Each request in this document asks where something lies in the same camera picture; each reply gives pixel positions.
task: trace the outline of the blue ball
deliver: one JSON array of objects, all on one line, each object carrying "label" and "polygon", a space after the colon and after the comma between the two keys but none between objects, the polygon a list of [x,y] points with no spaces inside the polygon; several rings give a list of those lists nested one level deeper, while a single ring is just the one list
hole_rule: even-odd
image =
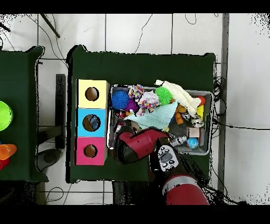
[{"label": "blue ball", "polygon": [[196,138],[189,138],[187,140],[187,145],[190,149],[194,149],[194,148],[197,148],[199,146],[199,142],[198,142],[198,139]]},{"label": "blue ball", "polygon": [[129,101],[127,92],[119,90],[112,95],[112,107],[116,110],[124,110]]}]

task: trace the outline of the circular hole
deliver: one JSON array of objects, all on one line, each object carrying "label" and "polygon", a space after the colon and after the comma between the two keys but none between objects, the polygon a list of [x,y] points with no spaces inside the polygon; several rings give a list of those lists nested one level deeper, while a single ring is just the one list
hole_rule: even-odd
[{"label": "circular hole", "polygon": [[94,145],[88,145],[83,149],[83,153],[88,158],[94,158],[98,153],[98,149]]},{"label": "circular hole", "polygon": [[82,121],[82,125],[88,132],[94,132],[100,127],[100,119],[97,115],[87,115]]},{"label": "circular hole", "polygon": [[89,101],[96,101],[99,97],[99,91],[96,87],[89,87],[85,91],[85,97]]}]

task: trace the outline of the red cup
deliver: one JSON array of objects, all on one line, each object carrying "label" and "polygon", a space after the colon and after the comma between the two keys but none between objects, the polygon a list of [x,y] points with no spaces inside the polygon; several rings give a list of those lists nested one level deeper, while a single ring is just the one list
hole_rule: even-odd
[{"label": "red cup", "polygon": [[6,160],[0,160],[0,170],[3,169],[9,162],[10,158],[7,158]]}]

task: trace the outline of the green table surface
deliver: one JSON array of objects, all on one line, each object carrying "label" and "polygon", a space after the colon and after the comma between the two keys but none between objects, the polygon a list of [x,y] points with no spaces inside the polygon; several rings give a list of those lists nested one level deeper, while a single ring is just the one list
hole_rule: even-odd
[{"label": "green table surface", "polygon": [[37,150],[37,60],[41,46],[26,52],[0,51],[0,100],[14,114],[12,123],[0,132],[3,144],[15,144],[17,152],[8,166],[0,170],[0,180],[47,181],[35,165]]},{"label": "green table surface", "polygon": [[[141,84],[148,87],[154,87],[155,81],[160,79],[176,83],[184,89],[213,92],[215,62],[213,53],[204,56],[122,54],[88,52],[84,46],[76,45],[69,51],[67,62],[69,75],[66,180],[71,183],[76,180],[149,180],[148,158],[133,164],[121,165],[109,153],[104,166],[74,165],[76,79],[106,80],[110,85]],[[193,155],[192,160],[201,168],[205,179],[208,180],[209,154]]]}]

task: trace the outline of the yellow box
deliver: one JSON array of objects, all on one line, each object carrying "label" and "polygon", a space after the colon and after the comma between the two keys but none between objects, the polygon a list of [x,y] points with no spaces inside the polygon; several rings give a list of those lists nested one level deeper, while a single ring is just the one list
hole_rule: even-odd
[{"label": "yellow box", "polygon": [[[77,88],[79,90],[79,108],[106,109],[108,107],[110,85],[106,80],[79,79]],[[95,100],[91,97],[93,91],[98,93]]]}]

